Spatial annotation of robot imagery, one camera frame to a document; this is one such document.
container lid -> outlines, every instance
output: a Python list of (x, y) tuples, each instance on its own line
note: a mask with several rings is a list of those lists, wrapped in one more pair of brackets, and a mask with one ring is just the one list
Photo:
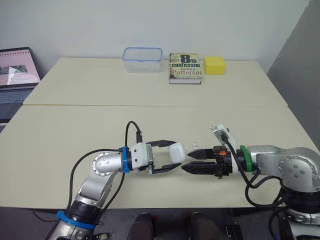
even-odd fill
[(123, 61), (156, 61), (162, 60), (162, 49), (158, 47), (127, 47), (122, 55)]

laptop keyboard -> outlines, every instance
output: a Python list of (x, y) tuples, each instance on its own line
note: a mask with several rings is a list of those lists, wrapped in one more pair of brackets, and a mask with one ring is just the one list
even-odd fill
[(22, 103), (33, 89), (0, 91), (0, 104)]

white table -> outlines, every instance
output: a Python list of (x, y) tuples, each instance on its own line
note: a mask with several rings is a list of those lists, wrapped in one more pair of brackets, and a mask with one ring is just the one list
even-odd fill
[(61, 58), (25, 105), (254, 106), (287, 103), (256, 61), (226, 61), (224, 75), (204, 75), (201, 85), (169, 84), (162, 73), (127, 73), (121, 59)]
[[(182, 142), (187, 152), (192, 142), (201, 148), (219, 145), (209, 127), (223, 123), (239, 144), (304, 146), (313, 142), (287, 107), (142, 107), (24, 105), (0, 134), (0, 206), (64, 208), (69, 175), (85, 153), (124, 144), (125, 126), (134, 120), (144, 141)], [(135, 132), (129, 134), (132, 146)], [(166, 149), (155, 149), (155, 165), (167, 164)], [(94, 156), (75, 173), (74, 194), (90, 172)], [(114, 181), (117, 188), (120, 174)], [(241, 176), (224, 179), (191, 175), (181, 168), (149, 176), (128, 174), (112, 208), (250, 207)], [(279, 184), (271, 180), (252, 198), (270, 203)]]

book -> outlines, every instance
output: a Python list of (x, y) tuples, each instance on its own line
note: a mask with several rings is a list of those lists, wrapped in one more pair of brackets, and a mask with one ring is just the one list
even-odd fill
[(198, 54), (170, 53), (169, 83), (170, 84), (201, 84), (203, 78)]

gray wall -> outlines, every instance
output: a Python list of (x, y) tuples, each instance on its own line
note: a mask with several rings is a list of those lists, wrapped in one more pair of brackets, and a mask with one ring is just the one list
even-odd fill
[(268, 77), (320, 149), (320, 1), (311, 0)]

